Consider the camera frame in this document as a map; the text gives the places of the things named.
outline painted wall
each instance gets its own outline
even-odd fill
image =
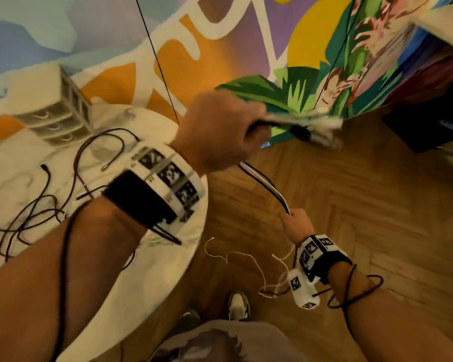
[[[351,117],[402,81],[398,66],[424,38],[410,17],[451,1],[138,0],[140,13],[136,0],[0,0],[0,139],[20,129],[6,116],[7,71],[50,60],[91,101],[180,122],[196,94],[218,86],[273,110]]]

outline herringbone wood floor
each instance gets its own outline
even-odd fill
[[[332,152],[292,140],[259,152],[250,163],[263,171],[291,207],[305,208],[359,269],[380,274],[413,312],[453,340],[453,168],[440,152],[415,155],[375,116],[348,121],[345,147]],[[125,362],[147,360],[186,307],[206,318],[222,315],[230,291],[247,292],[253,318],[280,328],[306,354],[326,361],[365,360],[342,312],[297,308],[290,293],[277,300],[257,291],[262,278],[251,258],[227,265],[205,255],[252,254],[276,283],[284,271],[271,254],[288,243],[277,201],[238,169],[209,176],[210,207],[203,241],[190,269],[163,305],[123,342]],[[119,347],[101,360],[119,361]]]

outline fist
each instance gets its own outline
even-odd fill
[[[270,139],[269,126],[248,128],[267,114],[265,104],[245,102],[229,90],[196,97],[170,146],[202,176],[246,160]]]
[[[306,237],[315,235],[314,226],[303,209],[294,208],[290,212],[292,215],[285,212],[281,213],[280,219],[290,241],[299,246]]]

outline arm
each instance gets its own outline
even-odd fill
[[[315,234],[302,209],[292,210],[292,216],[282,214],[281,218],[289,238],[298,246],[306,237]],[[344,301],[351,269],[350,264],[339,262],[327,274],[340,303]],[[355,270],[349,298],[373,287],[369,278]],[[352,304],[348,317],[356,342],[369,361],[453,361],[453,342],[438,329],[419,320],[407,305],[386,290],[379,289]]]
[[[270,138],[248,127],[265,105],[214,91],[192,103],[171,147],[199,175],[246,159]],[[48,361],[58,329],[59,267],[66,223],[0,267],[0,361]],[[101,307],[146,228],[105,197],[74,222],[67,254],[66,348]]]

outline person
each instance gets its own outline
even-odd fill
[[[263,103],[244,102],[225,90],[198,96],[170,146],[202,176],[245,160],[270,137]],[[299,245],[314,227],[301,209],[283,215]],[[0,362],[48,361],[58,332],[59,264],[67,221],[0,267]],[[66,329],[63,348],[97,313],[147,229],[100,196],[74,222],[68,249]],[[339,261],[327,279],[343,302],[352,266]],[[348,297],[374,284],[354,271]],[[249,307],[232,296],[230,321],[211,321],[165,341],[154,360],[304,360],[287,338],[265,323],[242,323]],[[378,289],[347,311],[354,338],[369,361],[453,361],[453,342],[418,320],[390,293]]]

